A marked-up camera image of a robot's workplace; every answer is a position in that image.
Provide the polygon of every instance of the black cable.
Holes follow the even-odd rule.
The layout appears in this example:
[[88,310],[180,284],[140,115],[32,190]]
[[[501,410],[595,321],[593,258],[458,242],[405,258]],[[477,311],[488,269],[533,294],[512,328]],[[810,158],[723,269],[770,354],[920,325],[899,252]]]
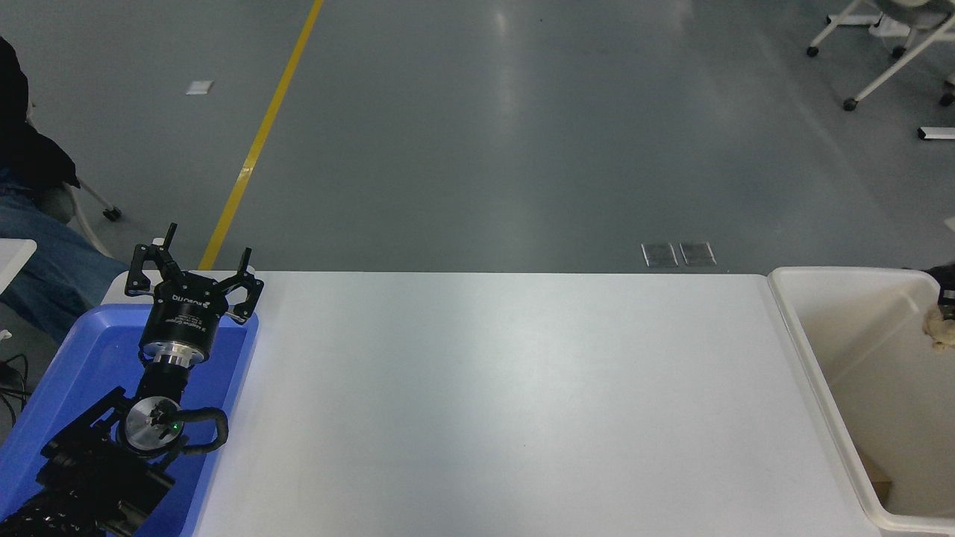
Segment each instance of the black cable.
[[0,389],[0,394],[3,394],[5,396],[10,396],[16,399],[20,399],[20,404],[25,404],[24,401],[26,400],[26,396],[22,395],[22,393],[19,390],[8,390],[6,388],[2,388]]
[[10,365],[10,362],[14,361],[16,358],[21,358],[23,360],[23,381],[24,383],[26,383],[27,379],[30,378],[30,362],[27,361],[26,354],[23,354],[23,353],[14,354],[13,356],[4,360],[3,363]]
[[13,372],[20,377],[20,388],[21,388],[20,394],[18,396],[15,396],[13,393],[11,393],[10,391],[6,389],[4,390],[4,393],[6,393],[9,396],[14,396],[19,398],[20,412],[23,412],[23,409],[27,406],[27,378],[30,376],[30,362],[29,360],[27,360],[26,354],[20,353],[20,354],[14,354],[13,356],[5,359],[3,363],[10,365],[10,362],[14,361],[17,358],[20,358],[23,360],[23,374],[21,375],[19,371],[16,371],[12,367],[11,369],[13,369]]
[[7,405],[7,410],[10,411],[10,427],[13,427],[13,425],[16,425],[16,413],[13,412],[13,405],[10,404],[3,394],[0,394],[0,400],[3,401],[3,404]]
[[[16,371],[16,375],[20,377],[20,388],[22,388],[22,390],[20,391],[24,394],[27,393],[27,380],[24,378],[23,375],[20,375],[19,371]],[[20,412],[23,412],[23,407],[25,406],[27,406],[27,398],[26,396],[20,396]]]
[[21,397],[21,396],[29,397],[33,395],[33,392],[31,392],[30,390],[27,390],[26,392],[22,392],[20,390],[17,390],[16,388],[8,388],[6,386],[0,386],[0,392],[6,392],[8,395],[16,396],[16,397]]

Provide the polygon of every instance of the yellow floor line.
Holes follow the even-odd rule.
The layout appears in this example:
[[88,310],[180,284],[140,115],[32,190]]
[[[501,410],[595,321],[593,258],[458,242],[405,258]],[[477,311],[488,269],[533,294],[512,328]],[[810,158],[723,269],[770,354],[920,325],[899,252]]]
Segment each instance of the yellow floor line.
[[272,101],[268,104],[268,110],[265,111],[265,117],[262,118],[262,124],[259,125],[259,132],[256,133],[255,139],[252,141],[252,147],[249,148],[248,155],[245,157],[245,162],[242,165],[242,171],[239,172],[239,177],[236,179],[236,183],[232,187],[232,192],[229,194],[228,200],[225,201],[223,214],[220,215],[219,222],[216,224],[216,228],[212,232],[212,237],[209,238],[209,244],[205,247],[205,253],[202,255],[202,260],[199,261],[199,270],[211,270],[212,265],[216,262],[216,258],[219,257],[219,250],[223,247],[225,234],[228,233],[229,227],[232,225],[232,219],[235,217],[236,210],[239,208],[239,202],[242,201],[245,188],[248,186],[248,180],[252,177],[252,172],[255,170],[255,164],[258,162],[259,155],[262,153],[262,148],[265,145],[265,140],[268,138],[268,132],[272,130],[272,123],[275,121],[275,116],[278,115],[279,108],[282,106],[282,99],[286,97],[288,84],[291,82],[292,76],[295,75],[295,68],[298,67],[299,58],[302,57],[302,50],[305,48],[305,45],[308,42],[308,36],[311,35],[311,29],[313,26],[315,26],[315,19],[318,18],[318,11],[322,9],[322,1],[323,0],[315,0],[315,2],[311,5],[311,11],[308,12],[308,18],[305,21],[305,26],[302,27],[302,32],[299,34],[298,41],[295,42],[295,49],[292,50],[292,55],[288,58],[286,70],[284,73],[282,73],[282,79],[279,80],[279,86],[275,88],[275,94],[272,95]]

